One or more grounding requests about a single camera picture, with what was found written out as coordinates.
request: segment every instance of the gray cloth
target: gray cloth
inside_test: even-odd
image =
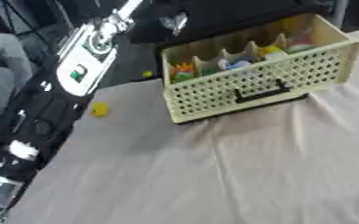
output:
[[[0,114],[8,105],[12,92],[18,91],[32,77],[30,62],[18,39],[0,34]]]
[[[159,80],[94,102],[111,113],[76,123],[10,224],[359,223],[359,60],[303,101],[184,125]]]

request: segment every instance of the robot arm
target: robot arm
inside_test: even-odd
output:
[[[0,116],[0,223],[71,134],[116,61],[116,36],[133,26],[130,14],[141,2],[130,0],[108,17],[83,24]],[[165,22],[178,33],[184,15]]]

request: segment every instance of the table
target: table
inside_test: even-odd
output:
[[[185,125],[159,80],[94,101],[111,114],[76,123],[10,224],[359,223],[359,60],[346,85]]]

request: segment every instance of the compartment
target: compartment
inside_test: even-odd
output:
[[[313,49],[269,60],[257,57],[265,46],[285,50],[290,38],[302,36],[312,41]],[[256,58],[256,63],[176,84],[170,82],[165,72],[164,95],[175,123],[280,102],[343,83],[348,79],[359,51],[358,42],[313,14],[203,39],[197,42],[199,47],[194,46],[190,43],[166,49],[162,52],[163,66],[171,65],[179,58],[173,55],[175,49],[187,49],[182,55],[194,62],[199,74],[202,74],[201,68],[216,68],[220,58],[237,60],[251,55]],[[200,49],[209,51],[204,54],[198,52]]]

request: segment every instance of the yellow ball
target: yellow ball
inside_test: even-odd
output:
[[[143,77],[144,78],[150,78],[153,76],[153,72],[152,71],[145,71],[143,72]]]
[[[108,105],[104,102],[94,102],[92,115],[95,117],[104,117],[108,114]]]

